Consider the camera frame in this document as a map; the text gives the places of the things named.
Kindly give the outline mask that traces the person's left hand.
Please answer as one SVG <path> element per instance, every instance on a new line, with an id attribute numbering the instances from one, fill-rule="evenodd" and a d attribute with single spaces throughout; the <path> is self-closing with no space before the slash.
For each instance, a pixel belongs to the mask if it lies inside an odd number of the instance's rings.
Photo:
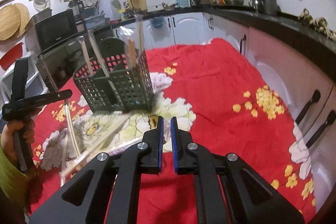
<path id="1" fill-rule="evenodd" d="M 14 147 L 14 133 L 22 128 L 25 129 L 23 137 L 27 144 L 33 144 L 35 139 L 35 122 L 31 118 L 25 121 L 12 120 L 9 121 L 3 128 L 1 133 L 1 147 L 5 156 L 9 159 L 14 166 L 18 165 L 18 157 Z"/>

